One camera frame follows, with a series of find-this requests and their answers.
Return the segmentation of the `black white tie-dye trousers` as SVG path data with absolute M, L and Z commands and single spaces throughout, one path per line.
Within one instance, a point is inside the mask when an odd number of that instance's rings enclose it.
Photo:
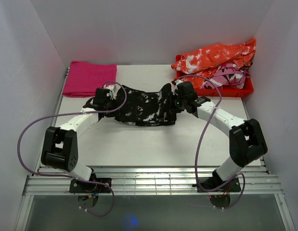
M 124 86 L 117 92 L 114 107 L 122 103 L 124 105 L 105 116 L 138 127 L 171 126 L 176 122 L 171 97 L 172 87 L 169 83 L 158 92 L 145 92 Z

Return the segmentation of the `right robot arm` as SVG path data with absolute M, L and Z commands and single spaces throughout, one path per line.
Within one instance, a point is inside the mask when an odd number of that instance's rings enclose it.
M 195 187 L 200 192 L 224 191 L 239 172 L 268 151 L 259 122 L 245 120 L 219 108 L 209 98 L 197 96 L 189 81 L 174 81 L 174 105 L 179 111 L 194 115 L 206 121 L 205 128 L 213 125 L 229 139 L 229 157 L 213 171 L 204 182 L 196 179 Z

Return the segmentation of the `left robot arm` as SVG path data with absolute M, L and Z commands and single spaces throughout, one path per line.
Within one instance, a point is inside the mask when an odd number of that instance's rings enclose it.
M 93 170 L 79 161 L 78 138 L 99 122 L 105 111 L 117 108 L 116 94 L 115 85 L 97 88 L 95 96 L 85 103 L 79 114 L 58 127 L 47 128 L 45 132 L 41 163 L 81 180 L 80 186 L 86 192 L 94 191 L 97 181 Z

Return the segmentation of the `folded magenta trousers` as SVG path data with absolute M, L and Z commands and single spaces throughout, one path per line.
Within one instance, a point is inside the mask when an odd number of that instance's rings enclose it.
M 107 81 L 115 81 L 116 64 L 91 64 L 73 61 L 62 95 L 69 98 L 88 98 Z

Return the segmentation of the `orange white tie-dye trousers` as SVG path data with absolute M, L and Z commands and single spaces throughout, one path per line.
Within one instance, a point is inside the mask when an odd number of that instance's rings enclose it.
M 187 75 L 183 81 L 190 81 L 196 89 L 229 86 L 241 90 L 250 77 L 248 69 L 252 65 L 256 44 L 256 39 L 251 38 L 236 45 L 209 45 L 182 54 L 171 68 Z

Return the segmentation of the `pink camouflage trousers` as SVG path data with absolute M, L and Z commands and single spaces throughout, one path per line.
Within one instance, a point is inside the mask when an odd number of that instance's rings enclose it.
M 224 86 L 231 87 L 236 90 L 241 90 L 244 87 L 245 81 L 250 78 L 248 68 L 239 67 L 234 63 L 220 65 L 214 75 L 205 80 L 201 85 L 201 89 L 222 88 Z

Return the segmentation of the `red plastic bin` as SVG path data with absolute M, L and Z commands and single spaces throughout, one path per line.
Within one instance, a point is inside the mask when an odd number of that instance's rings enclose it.
M 196 55 L 177 55 L 175 63 L 171 65 L 171 68 L 177 72 L 176 78 L 183 77 L 183 81 L 190 81 L 195 88 L 195 91 L 200 96 L 217 96 L 218 93 L 215 89 L 201 89 L 201 85 L 205 80 L 209 79 L 217 71 L 218 67 L 223 64 L 234 63 L 239 67 L 247 67 L 251 62 L 245 64 L 243 59 L 239 60 L 227 60 L 224 57 L 203 56 L 197 58 Z M 253 92 L 253 86 L 250 78 L 245 81 L 244 87 L 241 90 L 236 90 L 228 86 L 224 86 L 221 89 L 218 88 L 224 97 L 241 97 L 244 98 Z

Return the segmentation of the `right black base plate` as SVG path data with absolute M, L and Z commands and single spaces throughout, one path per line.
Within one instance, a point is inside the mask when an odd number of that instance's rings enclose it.
M 197 188 L 198 193 L 206 192 L 206 193 L 212 193 L 212 192 L 222 192 L 222 193 L 228 193 L 228 192 L 240 192 L 241 187 L 238 178 L 235 178 L 225 184 L 221 187 L 221 185 L 224 183 L 223 181 L 215 178 L 215 177 L 209 177 L 209 178 L 200 178 L 200 185 L 199 187 L 197 184 L 193 184 L 192 187 Z

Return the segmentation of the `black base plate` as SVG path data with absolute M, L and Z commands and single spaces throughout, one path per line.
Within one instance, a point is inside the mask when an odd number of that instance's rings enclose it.
M 95 180 L 96 182 L 99 182 L 99 184 L 92 184 L 87 182 L 81 182 L 79 180 L 71 180 L 70 186 L 69 186 L 69 192 L 70 193 L 110 193 L 110 189 L 112 184 L 111 178 L 97 178 Z
M 221 185 L 224 183 L 223 181 L 215 178 L 215 177 L 209 177 L 209 178 L 200 178 L 200 185 L 199 187 L 197 184 L 193 184 L 192 187 L 197 188 L 198 193 L 206 192 L 206 193 L 212 193 L 212 192 L 222 192 L 222 193 L 228 193 L 228 192 L 240 192 L 241 187 L 238 178 L 235 178 L 225 184 L 221 187 Z

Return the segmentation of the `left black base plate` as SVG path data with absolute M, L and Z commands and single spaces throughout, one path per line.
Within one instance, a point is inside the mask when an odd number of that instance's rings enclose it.
M 111 178 L 97 178 L 95 180 L 96 182 L 99 182 L 99 184 L 92 184 L 87 182 L 81 182 L 79 180 L 71 180 L 70 186 L 69 186 L 69 192 L 70 193 L 110 193 L 110 189 L 112 184 Z

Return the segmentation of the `aluminium rail frame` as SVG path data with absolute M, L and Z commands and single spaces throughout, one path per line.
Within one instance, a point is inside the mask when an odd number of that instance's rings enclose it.
M 65 195 L 71 180 L 59 177 L 60 172 L 41 167 L 41 173 L 55 177 L 29 176 L 24 195 Z M 115 195 L 196 195 L 195 173 L 192 167 L 98 167 L 94 169 L 100 178 L 111 178 Z M 268 174 L 263 166 L 245 167 L 238 177 L 238 185 L 244 194 L 282 194 L 278 176 Z

